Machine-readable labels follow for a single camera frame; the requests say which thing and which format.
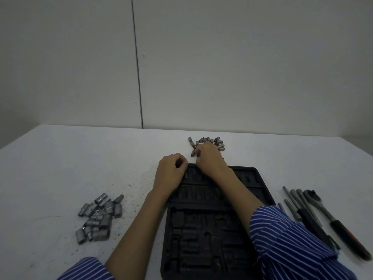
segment open black plastic case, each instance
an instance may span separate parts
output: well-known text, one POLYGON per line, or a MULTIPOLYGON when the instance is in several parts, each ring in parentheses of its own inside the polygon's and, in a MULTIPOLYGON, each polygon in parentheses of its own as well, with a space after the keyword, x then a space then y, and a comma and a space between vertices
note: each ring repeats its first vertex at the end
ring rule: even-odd
MULTIPOLYGON (((265 205, 275 205, 257 169, 229 166, 265 205)), ((220 188, 189 164, 170 196, 161 261, 164 280, 262 279, 257 253, 220 188)))

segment table surface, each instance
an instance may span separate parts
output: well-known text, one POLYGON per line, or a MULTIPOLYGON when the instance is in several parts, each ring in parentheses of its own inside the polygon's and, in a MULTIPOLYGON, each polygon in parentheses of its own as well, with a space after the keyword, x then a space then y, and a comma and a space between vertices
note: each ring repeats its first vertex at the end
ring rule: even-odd
MULTIPOLYGON (((220 136, 228 165, 256 167, 276 202, 288 189, 313 189, 325 207, 373 252, 373 157, 337 137, 284 136, 157 129, 40 125, 0 150, 0 271, 4 279, 54 279, 79 259, 105 262, 151 190, 158 161, 180 152, 190 163, 188 137, 220 136), (124 194, 124 215, 108 241, 78 245, 77 216, 101 193, 124 194)), ((315 210, 341 246, 339 260, 359 279, 373 274, 315 210)), ((147 279, 161 279, 162 219, 147 279)))

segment screwdriver handle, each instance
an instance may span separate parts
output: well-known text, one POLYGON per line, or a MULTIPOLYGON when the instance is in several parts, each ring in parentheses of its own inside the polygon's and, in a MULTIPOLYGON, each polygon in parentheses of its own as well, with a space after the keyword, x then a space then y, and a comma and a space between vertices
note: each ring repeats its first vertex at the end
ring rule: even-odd
POLYGON ((304 208, 300 208, 297 211, 299 215, 303 219, 303 224, 305 227, 314 234, 320 241, 322 241, 325 245, 327 245, 331 250, 334 251, 333 242, 330 240, 328 235, 321 229, 321 227, 316 223, 315 219, 311 216, 311 214, 304 208))
POLYGON ((367 249, 349 230, 347 230, 345 226, 343 226, 339 220, 330 222, 330 226, 354 253, 360 256, 363 260, 369 261, 372 259, 372 255, 367 251, 367 249))

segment black vertical line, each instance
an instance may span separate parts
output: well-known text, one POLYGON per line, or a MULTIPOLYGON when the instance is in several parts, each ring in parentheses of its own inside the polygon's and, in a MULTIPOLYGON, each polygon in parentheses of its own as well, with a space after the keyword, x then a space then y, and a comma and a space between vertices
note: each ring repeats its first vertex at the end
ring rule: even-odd
POLYGON ((133 0, 131 0, 132 6, 132 22, 133 22, 133 34, 135 36, 135 53, 136 53, 136 67, 137 67, 137 83, 139 85, 139 95, 140 95, 140 117, 141 117, 141 127, 144 128, 144 122, 142 121, 142 102, 141 102, 141 88, 140 88, 140 76, 139 76, 139 60, 137 54, 137 42, 136 42, 136 28, 135 28, 135 13, 133 12, 133 0))

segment sleeve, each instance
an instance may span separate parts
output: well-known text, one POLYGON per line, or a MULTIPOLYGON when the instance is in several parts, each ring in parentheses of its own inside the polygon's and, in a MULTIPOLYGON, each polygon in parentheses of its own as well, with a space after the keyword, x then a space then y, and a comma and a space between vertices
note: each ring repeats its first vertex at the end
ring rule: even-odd
POLYGON ((357 279, 335 252, 275 206, 254 212, 250 236, 265 280, 357 279))
POLYGON ((82 258, 57 280, 114 280, 105 266, 95 257, 82 258))

